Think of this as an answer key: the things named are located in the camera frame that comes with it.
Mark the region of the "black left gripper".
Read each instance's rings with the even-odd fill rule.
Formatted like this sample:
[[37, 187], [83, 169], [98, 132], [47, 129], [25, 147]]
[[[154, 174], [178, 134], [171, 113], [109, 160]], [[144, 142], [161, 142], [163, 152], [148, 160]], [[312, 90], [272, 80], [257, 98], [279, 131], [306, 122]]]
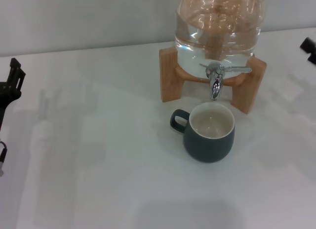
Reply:
[[17, 59], [11, 58], [7, 82], [0, 83], [0, 126], [2, 126], [6, 108], [22, 95], [21, 88], [25, 75]]

